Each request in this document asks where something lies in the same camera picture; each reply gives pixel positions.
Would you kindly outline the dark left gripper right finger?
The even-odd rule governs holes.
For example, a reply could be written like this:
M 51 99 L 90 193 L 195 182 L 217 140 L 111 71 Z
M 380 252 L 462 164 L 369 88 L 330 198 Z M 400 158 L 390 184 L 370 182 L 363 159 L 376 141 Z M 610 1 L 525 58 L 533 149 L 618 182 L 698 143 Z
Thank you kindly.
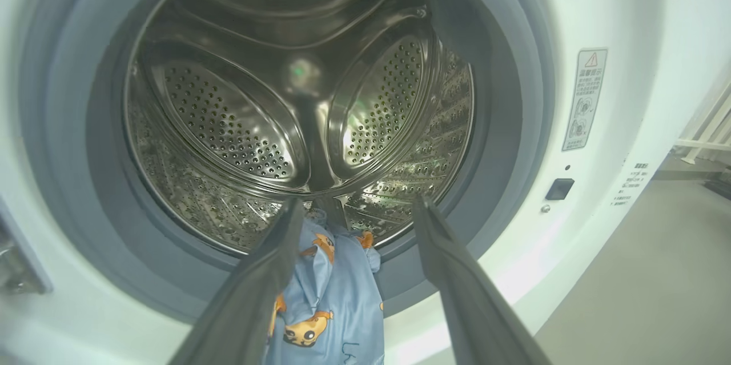
M 440 292 L 457 365 L 552 365 L 430 198 L 412 205 L 425 278 Z

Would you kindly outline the white front-load washing machine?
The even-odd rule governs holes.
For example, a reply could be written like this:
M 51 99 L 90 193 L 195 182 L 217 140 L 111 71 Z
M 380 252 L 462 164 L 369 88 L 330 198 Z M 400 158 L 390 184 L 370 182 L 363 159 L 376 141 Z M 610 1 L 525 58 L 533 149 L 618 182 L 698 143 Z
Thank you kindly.
M 634 206 L 715 81 L 731 74 L 731 0 L 530 1 L 554 63 L 545 156 L 507 229 L 483 255 L 468 253 L 534 334 Z M 46 204 L 31 204 L 40 194 L 15 110 L 25 37 L 18 29 L 28 15 L 20 0 L 0 0 L 0 198 L 53 291 L 0 293 L 0 364 L 167 363 L 198 319 L 183 323 L 113 292 Z M 578 53 L 598 48 L 608 48 L 608 58 L 587 145 L 563 152 Z M 549 213 L 541 213 L 544 204 Z M 437 289 L 384 315 L 387 365 L 455 361 Z

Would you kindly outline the blue cartoon print garment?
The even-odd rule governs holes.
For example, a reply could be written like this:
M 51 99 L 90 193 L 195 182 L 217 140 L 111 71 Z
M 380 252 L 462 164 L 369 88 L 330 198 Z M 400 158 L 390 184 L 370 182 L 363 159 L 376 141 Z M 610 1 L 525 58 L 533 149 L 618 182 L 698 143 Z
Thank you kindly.
M 350 231 L 324 210 L 308 209 L 263 365 L 383 365 L 380 266 L 371 232 Z

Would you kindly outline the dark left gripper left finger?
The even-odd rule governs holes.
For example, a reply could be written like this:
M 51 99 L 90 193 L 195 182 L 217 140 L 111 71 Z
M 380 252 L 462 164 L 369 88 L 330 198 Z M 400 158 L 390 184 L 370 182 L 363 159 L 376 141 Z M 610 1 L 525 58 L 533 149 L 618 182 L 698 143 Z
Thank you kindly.
M 298 259 L 304 219 L 300 199 L 290 198 L 267 236 L 224 280 L 168 365 L 260 365 L 274 305 Z

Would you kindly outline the grey warning label sticker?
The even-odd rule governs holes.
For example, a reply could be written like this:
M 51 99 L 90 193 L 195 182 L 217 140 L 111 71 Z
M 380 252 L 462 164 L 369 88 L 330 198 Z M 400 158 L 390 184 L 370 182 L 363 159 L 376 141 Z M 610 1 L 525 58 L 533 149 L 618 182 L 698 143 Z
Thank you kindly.
M 600 101 L 607 58 L 608 48 L 582 49 L 578 53 L 563 152 L 577 151 L 587 145 Z

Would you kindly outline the white metal rack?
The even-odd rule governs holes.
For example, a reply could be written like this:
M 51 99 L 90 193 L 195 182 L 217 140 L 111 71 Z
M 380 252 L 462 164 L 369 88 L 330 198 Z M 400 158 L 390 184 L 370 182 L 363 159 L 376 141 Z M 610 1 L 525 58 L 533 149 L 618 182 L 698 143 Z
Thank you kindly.
M 674 143 L 682 162 L 719 161 L 731 166 L 731 74 L 718 82 Z

